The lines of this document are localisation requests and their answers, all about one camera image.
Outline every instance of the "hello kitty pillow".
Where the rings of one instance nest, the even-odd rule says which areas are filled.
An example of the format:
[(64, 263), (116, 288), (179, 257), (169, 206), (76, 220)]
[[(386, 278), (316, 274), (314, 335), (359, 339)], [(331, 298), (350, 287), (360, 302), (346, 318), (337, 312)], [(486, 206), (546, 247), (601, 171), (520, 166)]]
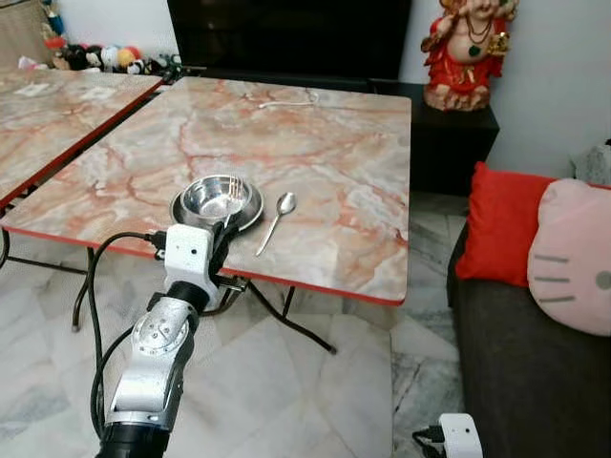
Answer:
[(528, 256), (528, 283), (559, 323), (611, 335), (611, 191), (562, 179), (547, 187)]

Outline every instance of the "ganesha statue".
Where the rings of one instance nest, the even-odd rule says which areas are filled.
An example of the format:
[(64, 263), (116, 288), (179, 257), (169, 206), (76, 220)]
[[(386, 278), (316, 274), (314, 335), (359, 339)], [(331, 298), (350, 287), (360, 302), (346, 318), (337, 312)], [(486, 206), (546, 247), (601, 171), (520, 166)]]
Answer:
[(438, 110), (469, 112), (490, 102), (490, 76), (501, 76), (509, 50), (507, 23), (519, 0), (439, 0), (444, 14), (421, 49), (431, 81), (424, 99)]

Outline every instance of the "metal spoon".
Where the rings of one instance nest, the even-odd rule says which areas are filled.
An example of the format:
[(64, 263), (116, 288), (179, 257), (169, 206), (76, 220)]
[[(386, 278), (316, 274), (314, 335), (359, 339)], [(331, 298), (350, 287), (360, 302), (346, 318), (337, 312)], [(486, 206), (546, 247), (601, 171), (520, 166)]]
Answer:
[(265, 249), (267, 243), (269, 242), (269, 238), (271, 237), (271, 235), (274, 232), (274, 229), (276, 228), (276, 224), (278, 224), (278, 221), (280, 220), (280, 217), (283, 217), (284, 215), (288, 215), (290, 212), (295, 210), (296, 206), (297, 206), (297, 196), (295, 196), (293, 193), (284, 193), (280, 196), (280, 198), (278, 199), (278, 202), (276, 202), (277, 215), (274, 218), (274, 220), (272, 221), (271, 226), (269, 226), (269, 229), (267, 230), (267, 234), (265, 234), (265, 238), (261, 242), (261, 246), (257, 250), (257, 253), (255, 253), (255, 256), (259, 256)]

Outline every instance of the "black cable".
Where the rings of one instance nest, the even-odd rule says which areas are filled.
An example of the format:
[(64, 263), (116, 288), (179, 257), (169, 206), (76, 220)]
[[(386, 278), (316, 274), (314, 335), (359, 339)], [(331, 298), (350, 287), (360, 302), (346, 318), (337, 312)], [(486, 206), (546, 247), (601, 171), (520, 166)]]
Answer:
[[(99, 329), (99, 317), (97, 316), (97, 306), (95, 304), (95, 269), (97, 268), (97, 263), (99, 262), (102, 253), (104, 250), (108, 248), (108, 246), (118, 239), (124, 238), (135, 238), (135, 239), (143, 239), (150, 240), (151, 235), (149, 234), (140, 234), (138, 232), (120, 232), (118, 234), (114, 234), (106, 239), (95, 251), (94, 258), (92, 259), (91, 264), (89, 265), (89, 269), (87, 271), (87, 291), (89, 297), (89, 308), (92, 314), (92, 323), (94, 326), (94, 342), (95, 342), (95, 371), (97, 372), (102, 367), (103, 355), (102, 355), (102, 337)], [(94, 424), (95, 432), (98, 437), (101, 437), (101, 432), (104, 428), (104, 377), (103, 371), (102, 375), (99, 376), (98, 388), (95, 390), (95, 408), (92, 408), (91, 411), (92, 422)]]
[[(425, 458), (445, 458), (445, 450), (439, 452), (432, 444), (443, 444), (445, 442), (443, 429), (441, 426), (432, 426), (427, 429), (415, 431), (411, 434), (411, 438), (418, 446), (422, 448), (422, 453)], [(429, 439), (431, 442), (426, 444), (421, 438)]]
[[(134, 330), (134, 327), (132, 326), (129, 329), (127, 329), (126, 331), (124, 331), (123, 334), (118, 336), (113, 343), (111, 343), (111, 346), (108, 347), (108, 349), (104, 353), (104, 356), (102, 357), (102, 363), (100, 367), (95, 370), (94, 382), (92, 383), (92, 391), (91, 391), (90, 398), (89, 398), (89, 409), (92, 412), (92, 422), (94, 422), (94, 427), (96, 425), (99, 426), (99, 420), (97, 418), (98, 417), (97, 399), (98, 399), (98, 391), (101, 385), (100, 381), (104, 374), (104, 368), (106, 367), (108, 360), (111, 359), (111, 356), (113, 352), (116, 350), (116, 348), (125, 340), (127, 336), (129, 336), (132, 333), (133, 330)], [(95, 427), (95, 432), (97, 433), (97, 436), (100, 438), (102, 436), (102, 433), (104, 432), (103, 427), (104, 425), (102, 425), (102, 428), (100, 429)]]

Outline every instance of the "gray sofa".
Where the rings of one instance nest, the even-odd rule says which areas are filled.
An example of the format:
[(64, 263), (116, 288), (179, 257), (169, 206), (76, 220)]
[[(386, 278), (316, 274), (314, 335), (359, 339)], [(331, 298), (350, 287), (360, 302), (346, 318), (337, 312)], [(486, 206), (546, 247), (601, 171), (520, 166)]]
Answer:
[(609, 458), (611, 339), (559, 324), (527, 288), (458, 279), (449, 265), (465, 407), (486, 458)]

